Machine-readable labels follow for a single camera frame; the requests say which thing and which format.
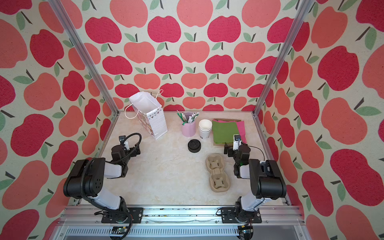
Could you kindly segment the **white patterned gift bag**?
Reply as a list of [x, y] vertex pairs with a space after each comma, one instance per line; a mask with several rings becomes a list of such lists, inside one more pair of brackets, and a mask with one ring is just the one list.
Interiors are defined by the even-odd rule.
[[[155, 140], [168, 132], [164, 110], [157, 99], [163, 91], [160, 89], [155, 97], [148, 92], [138, 92], [129, 97], [131, 104], [124, 110], [127, 119], [138, 119]], [[129, 107], [133, 107], [136, 113], [132, 118], [128, 117], [126, 113]]]

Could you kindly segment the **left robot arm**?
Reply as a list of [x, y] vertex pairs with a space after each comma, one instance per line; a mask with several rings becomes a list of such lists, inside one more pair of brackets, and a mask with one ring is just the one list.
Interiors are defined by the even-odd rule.
[[105, 158], [76, 161], [64, 183], [64, 195], [83, 199], [100, 209], [95, 215], [102, 215], [103, 224], [141, 223], [142, 208], [128, 208], [123, 197], [104, 187], [105, 179], [124, 178], [129, 160], [140, 153], [139, 144], [129, 149], [117, 145], [112, 148], [113, 159], [110, 162]]

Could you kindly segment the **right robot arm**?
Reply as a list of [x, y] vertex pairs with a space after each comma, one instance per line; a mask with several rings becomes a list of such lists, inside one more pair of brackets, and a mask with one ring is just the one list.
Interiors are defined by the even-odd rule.
[[221, 208], [223, 223], [261, 223], [259, 208], [286, 196], [287, 187], [277, 162], [251, 159], [250, 152], [251, 147], [246, 144], [232, 147], [225, 144], [224, 153], [235, 160], [234, 175], [250, 180], [251, 191], [240, 196], [234, 207]]

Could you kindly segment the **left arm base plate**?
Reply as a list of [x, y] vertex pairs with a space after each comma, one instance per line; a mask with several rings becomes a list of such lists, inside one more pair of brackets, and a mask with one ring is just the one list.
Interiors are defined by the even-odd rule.
[[128, 208], [128, 213], [115, 213], [111, 211], [103, 211], [103, 224], [140, 224], [143, 217], [143, 208]]

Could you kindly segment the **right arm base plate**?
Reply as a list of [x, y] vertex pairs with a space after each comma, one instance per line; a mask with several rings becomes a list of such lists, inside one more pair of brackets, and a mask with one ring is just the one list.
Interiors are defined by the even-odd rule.
[[217, 215], [222, 218], [223, 224], [261, 224], [262, 218], [260, 211], [248, 212], [242, 209], [236, 210], [232, 208], [220, 208]]

